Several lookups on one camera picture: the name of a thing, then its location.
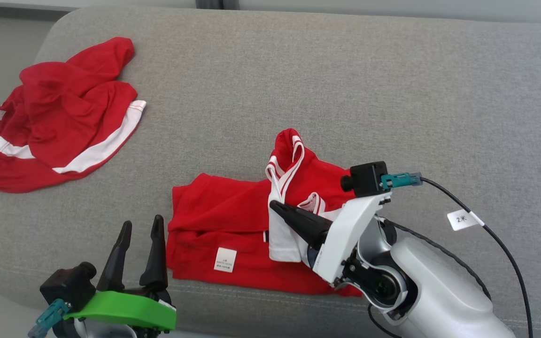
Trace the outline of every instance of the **black cable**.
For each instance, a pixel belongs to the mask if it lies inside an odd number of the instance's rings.
[[[390,337],[393,337],[393,338],[402,338],[400,336],[397,336],[395,334],[393,334],[392,332],[389,332],[387,329],[385,329],[384,327],[381,326],[380,323],[378,323],[374,317],[373,317],[373,313],[371,313],[371,307],[372,305],[369,303],[369,307],[367,308],[367,311],[369,312],[369,318],[371,319],[371,321],[373,322],[373,324],[375,324],[376,327],[378,327],[381,331],[383,331],[385,334],[387,334],[388,336]]]
[[[473,269],[471,269],[471,267],[469,267],[466,263],[464,263],[464,261],[462,259],[457,257],[457,255],[449,252],[448,249],[444,248],[443,246],[440,246],[440,244],[438,244],[436,242],[433,242],[433,240],[421,235],[420,233],[418,233],[418,232],[416,232],[414,230],[408,229],[407,227],[404,227],[404,225],[399,225],[398,223],[392,222],[392,221],[390,221],[390,220],[388,220],[387,218],[384,218],[384,217],[380,217],[380,218],[382,218],[382,221],[385,224],[393,225],[395,228],[398,228],[398,229],[400,229],[402,231],[406,231],[407,233],[410,233],[411,235],[416,236],[416,237],[424,240],[425,242],[427,242],[431,246],[434,246],[434,247],[440,249],[440,251],[442,251],[445,255],[447,255],[451,259],[454,259],[461,267],[466,269],[466,272],[468,272],[471,276],[473,276],[473,278],[475,278],[475,281],[477,282],[477,284],[479,284],[479,286],[481,287],[481,290],[486,295],[486,297],[488,297],[490,299],[490,301],[492,300],[492,296],[490,296],[490,293],[489,293],[489,291],[487,291],[487,287],[483,283],[481,278],[479,278],[477,273],[475,273],[475,271],[473,271]]]
[[[464,209],[466,212],[471,212],[471,210],[464,205],[459,199],[457,199],[456,196],[454,196],[451,192],[449,192],[446,188],[443,186],[437,184],[436,182],[426,179],[425,177],[421,177],[422,182],[426,182],[427,184],[433,185],[435,188],[438,188],[441,190],[444,194],[448,195],[453,201],[455,201],[458,205],[460,205],[461,208]],[[532,324],[532,311],[530,310],[530,301],[527,296],[527,290],[526,290],[526,284],[523,282],[523,276],[521,276],[521,271],[519,270],[519,266],[517,265],[517,262],[513,258],[513,255],[509,252],[509,249],[505,246],[504,242],[498,238],[498,236],[490,229],[487,225],[482,226],[487,233],[496,240],[496,243],[502,248],[506,256],[509,258],[510,263],[513,265],[513,269],[515,269],[515,274],[517,274],[517,279],[519,280],[519,286],[521,287],[521,293],[523,295],[523,303],[526,307],[526,316],[527,316],[527,332],[529,335],[529,338],[533,338],[533,324]]]

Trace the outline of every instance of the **white tag with text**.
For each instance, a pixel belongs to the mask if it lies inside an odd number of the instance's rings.
[[[232,268],[235,265],[235,256],[237,252],[231,249],[218,248],[216,253],[216,262],[214,263],[214,270],[232,272]]]
[[[450,221],[450,225],[452,225],[452,229],[454,229],[454,231],[472,227],[473,225],[479,225],[479,222],[475,219],[475,217],[471,216],[463,209],[455,212],[450,212],[447,216],[448,220]]]

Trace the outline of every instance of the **red shirt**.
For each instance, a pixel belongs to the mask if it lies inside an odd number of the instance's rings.
[[[294,139],[301,143],[294,129],[281,132],[269,162],[279,167],[280,176],[286,173],[293,176],[281,187],[287,203],[314,205],[309,209],[318,214],[322,199],[326,211],[339,209],[352,199],[351,192],[340,188],[340,178],[347,171],[318,160],[311,150],[303,144],[300,147]],[[294,293],[334,293],[300,259],[286,262],[269,257],[269,243],[264,234],[269,230],[271,185],[270,180],[247,182],[201,174],[191,184],[173,188],[174,216],[168,224],[167,244],[167,263],[173,270],[172,276]],[[322,199],[311,201],[313,193]],[[296,241],[292,240],[286,247],[295,245]],[[214,269],[219,248],[237,252],[232,272]],[[352,287],[339,293],[360,294]]]
[[[0,105],[0,191],[80,179],[114,156],[146,105],[114,81],[134,54],[130,39],[116,37],[22,70],[22,85]]]

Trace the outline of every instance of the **gray fabric upholstery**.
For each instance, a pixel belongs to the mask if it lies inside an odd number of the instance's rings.
[[[103,268],[133,220],[125,284],[137,285],[153,216],[201,172],[264,179],[275,135],[294,127],[343,167],[383,160],[459,195],[517,258],[541,338],[541,25],[440,19],[89,8],[62,18],[36,62],[66,60],[113,36],[137,54],[124,69],[148,106],[126,145],[85,179],[0,193],[0,293],[43,307],[57,268]],[[423,186],[397,190],[384,215],[469,263],[518,337],[517,279],[481,228],[454,233],[457,207]],[[380,337],[365,302],[171,280],[184,330],[243,337]]]

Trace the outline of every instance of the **green plastic bracket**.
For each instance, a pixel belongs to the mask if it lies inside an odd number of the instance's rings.
[[[177,325],[177,312],[173,308],[150,298],[116,291],[96,293],[81,311],[69,313],[64,320],[83,317],[146,329],[157,327],[160,331],[174,330]]]

